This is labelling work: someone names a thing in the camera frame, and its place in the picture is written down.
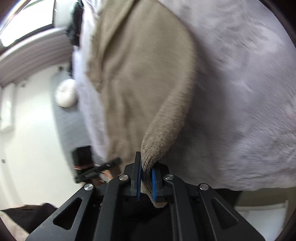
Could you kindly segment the person left hand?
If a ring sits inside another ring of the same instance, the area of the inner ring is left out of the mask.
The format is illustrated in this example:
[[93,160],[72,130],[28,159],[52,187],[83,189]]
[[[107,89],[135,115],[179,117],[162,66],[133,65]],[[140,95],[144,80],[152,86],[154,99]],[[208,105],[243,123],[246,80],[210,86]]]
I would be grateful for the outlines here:
[[113,179],[113,175],[109,170],[104,170],[99,173],[99,185],[108,183]]

